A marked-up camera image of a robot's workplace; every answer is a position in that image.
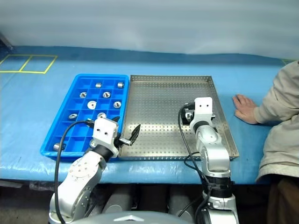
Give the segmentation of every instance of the stainless steel tray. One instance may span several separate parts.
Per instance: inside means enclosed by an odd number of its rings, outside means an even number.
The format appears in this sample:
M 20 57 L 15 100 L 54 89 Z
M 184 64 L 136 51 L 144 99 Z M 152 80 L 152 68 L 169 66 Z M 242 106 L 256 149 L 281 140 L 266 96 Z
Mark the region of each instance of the stainless steel tray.
M 130 160 L 184 159 L 188 152 L 178 129 L 178 111 L 185 102 L 194 102 L 197 97 L 213 98 L 216 115 L 213 123 L 230 158 L 238 157 L 210 76 L 131 76 L 122 135 L 130 137 L 138 124 L 141 129 L 133 146 L 123 146 L 120 157 Z M 183 131 L 190 149 L 196 151 L 195 135 L 189 126 L 183 126 Z

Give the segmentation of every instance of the white wall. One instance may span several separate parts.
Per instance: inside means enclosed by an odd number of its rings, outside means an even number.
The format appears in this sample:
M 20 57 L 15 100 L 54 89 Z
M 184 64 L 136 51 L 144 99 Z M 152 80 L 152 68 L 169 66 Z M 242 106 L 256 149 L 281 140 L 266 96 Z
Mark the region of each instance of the white wall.
M 13 45 L 299 58 L 299 0 L 1 0 Z

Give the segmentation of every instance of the human hand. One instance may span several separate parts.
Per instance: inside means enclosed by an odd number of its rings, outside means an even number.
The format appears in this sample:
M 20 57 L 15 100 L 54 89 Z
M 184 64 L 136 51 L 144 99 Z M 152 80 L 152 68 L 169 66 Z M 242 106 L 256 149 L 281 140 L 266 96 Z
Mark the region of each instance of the human hand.
M 255 125 L 257 124 L 256 119 L 254 118 L 253 110 L 257 105 L 246 96 L 237 94 L 236 97 L 233 97 L 234 104 L 236 106 L 235 116 L 248 124 Z

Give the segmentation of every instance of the black cable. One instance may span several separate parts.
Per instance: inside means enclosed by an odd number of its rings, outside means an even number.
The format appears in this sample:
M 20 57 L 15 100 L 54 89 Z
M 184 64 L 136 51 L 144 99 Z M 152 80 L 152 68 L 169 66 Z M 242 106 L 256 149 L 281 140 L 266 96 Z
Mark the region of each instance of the black cable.
M 183 130 L 182 130 L 182 126 L 181 126 L 181 112 L 182 112 L 182 110 L 185 108 L 185 106 L 182 106 L 181 107 L 181 109 L 179 109 L 179 111 L 178 111 L 178 128 L 179 128 L 179 131 L 180 131 L 180 133 L 181 133 L 181 136 L 182 136 L 182 138 L 183 138 L 183 141 L 184 141 L 184 144 L 185 144 L 185 146 L 186 146 L 186 148 L 187 148 L 187 150 L 188 150 L 188 153 L 189 153 L 189 156 L 190 156 L 190 159 L 191 159 L 191 161 L 192 161 L 192 163 L 194 164 L 194 168 L 195 168 L 195 170 L 197 171 L 197 173 L 198 173 L 198 175 L 199 175 L 199 177 L 200 177 L 200 180 L 201 180 L 201 182 L 203 182 L 203 181 L 205 181 L 205 182 L 207 182 L 207 183 L 209 183 L 209 181 L 208 181 L 208 179 L 206 178 L 206 176 L 202 173 L 202 171 L 198 168 L 198 166 L 197 166 L 197 164 L 196 164 L 196 162 L 195 162 L 195 159 L 194 159 L 194 157 L 193 157 L 193 155 L 192 155 L 192 153 L 191 153 L 191 150 L 190 150 L 190 148 L 189 148 L 189 146 L 188 146 L 188 143 L 187 143 L 187 141 L 186 141 L 186 137 L 185 137 L 185 135 L 184 135 L 184 133 L 183 133 Z
M 85 215 L 84 215 L 84 218 L 85 217 L 88 217 L 89 215 L 90 215 L 90 213 L 93 211 L 93 209 L 95 208 L 95 206 L 97 205 L 97 202 L 94 202 L 93 204 L 92 204 L 92 206 L 90 206 L 90 208 L 87 210 L 87 212 L 85 213 Z
M 209 197 L 211 196 L 211 191 L 208 191 L 208 194 L 206 196 L 206 198 L 199 204 L 199 206 L 196 209 L 195 212 L 195 222 L 199 224 L 198 222 L 198 215 L 201 211 L 201 209 L 206 205 L 207 201 L 209 200 Z
M 193 157 L 193 154 L 196 154 L 196 153 L 198 153 L 198 152 L 191 153 L 191 150 L 190 150 L 189 145 L 188 145 L 188 143 L 187 143 L 186 137 L 185 137 L 185 135 L 184 135 L 184 133 L 183 133 L 182 126 L 181 126 L 181 120 L 180 120 L 180 118 L 181 118 L 180 114 L 181 114 L 181 112 L 182 112 L 182 110 L 183 110 L 184 108 L 186 108 L 186 105 L 182 106 L 182 107 L 180 108 L 180 110 L 178 111 L 178 128 L 179 128 L 179 131 L 180 131 L 180 133 L 181 133 L 181 136 L 182 136 L 182 138 L 183 138 L 184 144 L 185 144 L 185 146 L 186 146 L 186 148 L 187 148 L 187 150 L 188 150 L 188 154 L 189 154 L 189 155 L 185 158 L 185 160 L 184 160 L 184 164 L 185 164 L 186 166 L 188 166 L 188 167 L 190 167 L 190 168 L 192 168 L 192 169 L 195 169 L 195 170 L 197 171 L 197 173 L 198 173 L 198 175 L 199 175 L 199 177 L 200 177 L 201 183 L 206 182 L 207 185 L 210 185 L 209 180 L 207 179 L 206 175 L 204 175 L 204 173 L 198 168 L 198 166 L 197 166 L 197 164 L 196 164 L 196 162 L 195 162 L 195 159 L 194 159 L 194 157 Z M 188 160 L 188 158 L 191 159 L 192 163 L 194 164 L 194 167 L 192 167 L 192 166 L 190 166 L 189 164 L 187 164 L 187 160 Z M 196 221 L 197 221 L 197 219 L 198 219 L 197 217 L 198 217 L 199 212 L 200 212 L 201 209 L 206 205 L 207 201 L 208 201 L 209 198 L 210 198 L 211 193 L 212 193 L 212 189 L 209 189 L 206 198 L 200 203 L 200 205 L 199 205 L 198 208 L 196 209 L 196 212 L 195 212 L 195 220 L 196 220 Z
M 197 202 L 200 198 L 202 197 L 202 195 L 201 196 L 199 196 L 199 197 L 197 197 L 197 198 L 195 198 L 193 201 L 191 201 L 189 204 L 187 204 L 184 208 L 183 208 L 183 210 L 181 210 L 181 212 L 178 214 L 178 217 L 181 217 L 182 216 L 182 214 L 191 206 L 191 205 L 193 205 L 195 202 Z
M 191 165 L 189 165 L 189 164 L 187 163 L 187 160 L 188 160 L 189 158 L 190 158 L 190 155 L 187 155 L 186 158 L 184 159 L 184 164 L 185 164 L 187 167 L 196 170 L 195 167 L 193 167 L 193 166 L 191 166 Z
M 55 165 L 55 174 L 54 174 L 54 192 L 55 192 L 55 210 L 57 213 L 57 217 L 59 221 L 62 224 L 65 224 L 64 219 L 61 216 L 60 209 L 59 209 L 59 202 L 58 202 L 58 171 L 59 171 L 59 163 L 60 163 L 60 156 L 61 156 L 61 151 L 62 151 L 62 145 L 64 143 L 64 139 L 68 133 L 68 131 L 75 126 L 76 124 L 80 123 L 90 123 L 91 121 L 86 121 L 86 120 L 80 120 L 72 123 L 70 126 L 67 127 L 67 129 L 64 131 L 64 134 L 62 135 L 62 138 L 59 143 L 58 151 L 57 151 L 57 159 L 56 159 L 56 165 Z

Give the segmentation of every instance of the white robotic arm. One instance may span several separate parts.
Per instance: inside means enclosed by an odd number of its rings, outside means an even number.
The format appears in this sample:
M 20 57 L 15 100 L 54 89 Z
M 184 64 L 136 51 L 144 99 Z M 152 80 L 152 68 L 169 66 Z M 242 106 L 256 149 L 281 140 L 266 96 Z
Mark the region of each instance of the white robotic arm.
M 90 194 L 99 183 L 106 162 L 118 155 L 122 144 L 132 145 L 138 137 L 140 125 L 132 132 L 129 140 L 120 138 L 118 124 L 114 120 L 101 116 L 94 122 L 93 139 L 95 148 L 89 148 L 86 154 L 71 164 L 68 175 L 58 187 L 58 204 L 65 223 L 71 223 L 84 217 Z M 50 202 L 49 222 L 60 224 L 55 207 L 55 194 Z
M 202 209 L 202 223 L 238 224 L 235 196 L 230 181 L 230 161 L 221 136 L 214 129 L 212 119 L 213 100 L 211 97 L 195 99 L 194 117 L 190 129 L 196 136 L 196 149 L 201 154 L 202 172 L 212 188 L 207 206 Z M 208 183 L 203 183 L 203 197 L 207 197 Z
M 196 98 L 193 107 L 194 116 L 186 112 L 188 116 L 185 119 L 189 119 L 190 129 L 196 136 L 196 149 L 201 153 L 202 173 L 206 177 L 206 181 L 202 183 L 204 189 L 202 195 L 207 200 L 206 206 L 200 210 L 196 219 L 201 224 L 239 224 L 235 196 L 232 194 L 229 155 L 211 121 L 214 118 L 212 98 Z M 99 183 L 106 162 L 118 155 L 117 148 L 121 144 L 131 145 L 136 140 L 139 129 L 140 125 L 127 140 L 120 138 L 117 134 L 118 124 L 115 121 L 105 117 L 95 120 L 93 138 L 97 146 L 94 149 L 89 148 L 82 158 L 72 163 L 65 181 L 58 187 L 59 210 L 65 223 L 75 221 L 78 224 L 114 222 L 121 224 L 135 221 L 147 224 L 153 223 L 153 220 L 161 224 L 186 223 L 166 214 L 136 211 L 82 219 L 90 193 Z M 61 223 L 57 216 L 55 194 L 50 202 L 49 222 L 51 224 Z

